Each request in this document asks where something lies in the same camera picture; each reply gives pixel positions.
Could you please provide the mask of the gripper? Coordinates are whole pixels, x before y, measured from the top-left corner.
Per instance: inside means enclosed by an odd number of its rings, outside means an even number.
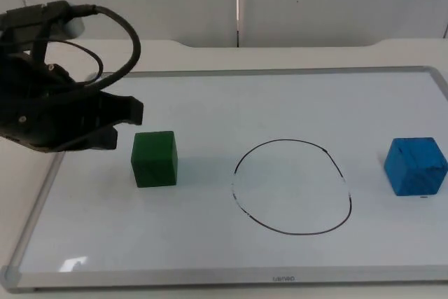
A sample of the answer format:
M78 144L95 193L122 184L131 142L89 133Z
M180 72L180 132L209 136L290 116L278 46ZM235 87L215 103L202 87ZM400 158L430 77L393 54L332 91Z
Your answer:
M1 54L1 136L35 151L115 150L112 126L141 125L143 107L134 97L85 89L58 64Z

